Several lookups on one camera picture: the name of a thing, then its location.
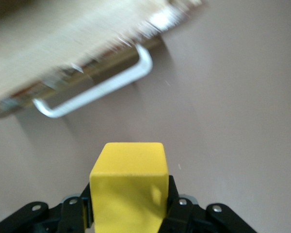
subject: metal handle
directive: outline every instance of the metal handle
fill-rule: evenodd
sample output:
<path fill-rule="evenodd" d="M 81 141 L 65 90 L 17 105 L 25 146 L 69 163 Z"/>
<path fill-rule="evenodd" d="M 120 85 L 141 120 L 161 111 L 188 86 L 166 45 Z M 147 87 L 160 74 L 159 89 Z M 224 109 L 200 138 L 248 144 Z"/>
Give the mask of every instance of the metal handle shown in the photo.
<path fill-rule="evenodd" d="M 139 54 L 139 61 L 130 68 L 114 75 L 113 77 L 95 85 L 83 93 L 67 100 L 54 109 L 50 109 L 48 104 L 42 99 L 33 99 L 36 108 L 50 118 L 62 117 L 72 111 L 81 108 L 92 101 L 95 101 L 123 86 L 126 86 L 147 75 L 153 66 L 153 62 L 148 50 L 141 45 L 136 45 Z"/>

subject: bolt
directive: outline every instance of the bolt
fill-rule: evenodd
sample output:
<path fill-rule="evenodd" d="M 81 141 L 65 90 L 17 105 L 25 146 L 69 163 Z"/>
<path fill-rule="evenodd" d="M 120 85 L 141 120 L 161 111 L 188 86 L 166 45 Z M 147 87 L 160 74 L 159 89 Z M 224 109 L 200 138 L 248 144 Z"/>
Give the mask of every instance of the bolt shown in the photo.
<path fill-rule="evenodd" d="M 212 209 L 213 209 L 214 212 L 217 212 L 217 213 L 222 212 L 222 208 L 219 205 L 214 205 L 212 207 Z"/>
<path fill-rule="evenodd" d="M 33 208 L 31 208 L 32 211 L 36 211 L 41 209 L 41 205 L 35 205 Z"/>
<path fill-rule="evenodd" d="M 72 199 L 72 200 L 70 200 L 69 204 L 70 205 L 73 205 L 73 204 L 75 204 L 77 202 L 78 202 L 78 199 Z"/>
<path fill-rule="evenodd" d="M 180 205 L 186 205 L 186 204 L 187 204 L 186 199 L 181 198 L 181 199 L 179 200 L 179 204 L 180 204 Z"/>

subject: yellow cube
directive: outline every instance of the yellow cube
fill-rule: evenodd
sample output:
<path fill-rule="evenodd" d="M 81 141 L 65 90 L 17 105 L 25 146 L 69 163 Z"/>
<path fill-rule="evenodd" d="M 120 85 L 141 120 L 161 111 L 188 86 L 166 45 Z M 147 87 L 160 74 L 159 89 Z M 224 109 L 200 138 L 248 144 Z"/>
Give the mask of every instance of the yellow cube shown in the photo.
<path fill-rule="evenodd" d="M 96 233 L 157 233 L 166 216 L 161 143 L 108 143 L 90 174 Z"/>

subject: block top face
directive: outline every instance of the block top face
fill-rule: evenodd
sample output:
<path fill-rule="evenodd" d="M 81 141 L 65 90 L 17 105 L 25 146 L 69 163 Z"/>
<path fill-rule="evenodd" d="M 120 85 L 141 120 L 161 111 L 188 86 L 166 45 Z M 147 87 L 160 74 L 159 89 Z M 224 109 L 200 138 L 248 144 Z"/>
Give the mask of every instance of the block top face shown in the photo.
<path fill-rule="evenodd" d="M 91 172 L 94 175 L 168 175 L 162 143 L 107 143 Z"/>

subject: screw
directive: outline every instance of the screw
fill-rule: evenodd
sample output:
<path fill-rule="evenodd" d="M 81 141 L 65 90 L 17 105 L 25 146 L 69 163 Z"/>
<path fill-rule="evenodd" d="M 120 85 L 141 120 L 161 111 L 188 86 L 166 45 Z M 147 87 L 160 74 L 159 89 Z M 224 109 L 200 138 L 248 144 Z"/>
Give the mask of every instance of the screw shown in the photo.
<path fill-rule="evenodd" d="M 41 205 L 35 205 L 31 210 L 32 211 L 36 211 L 36 210 L 39 210 L 41 209 Z"/>
<path fill-rule="evenodd" d="M 217 213 L 222 212 L 222 208 L 219 205 L 214 205 L 212 207 L 212 209 L 213 209 L 214 212 L 217 212 Z"/>
<path fill-rule="evenodd" d="M 75 204 L 77 202 L 78 202 L 78 199 L 72 199 L 72 200 L 70 200 L 69 204 L 70 205 L 73 205 L 73 204 Z"/>
<path fill-rule="evenodd" d="M 184 199 L 184 198 L 180 199 L 179 200 L 179 204 L 180 205 L 186 205 L 187 204 L 186 199 Z"/>

